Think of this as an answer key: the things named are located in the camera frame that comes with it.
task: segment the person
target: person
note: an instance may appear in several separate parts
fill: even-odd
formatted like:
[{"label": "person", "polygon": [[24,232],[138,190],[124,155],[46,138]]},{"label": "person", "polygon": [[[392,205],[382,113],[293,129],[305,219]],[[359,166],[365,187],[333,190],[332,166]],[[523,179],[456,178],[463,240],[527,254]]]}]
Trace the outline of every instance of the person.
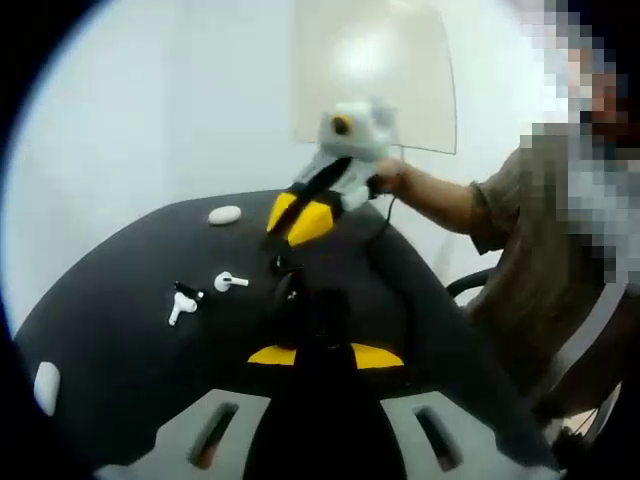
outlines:
[{"label": "person", "polygon": [[[582,60],[590,54],[578,52]],[[534,127],[535,134],[523,137],[486,181],[458,185],[393,158],[378,165],[383,191],[441,227],[469,235],[480,254],[503,250],[466,309],[523,397],[535,391],[606,280],[602,252],[578,234],[580,226],[568,215],[570,142],[591,138],[594,151],[623,165],[630,128],[617,97],[616,75],[602,71],[592,77],[588,123]],[[637,300],[625,295],[597,340],[535,405],[542,423],[595,408],[612,392],[621,378],[628,339],[637,330],[638,311]]]}]

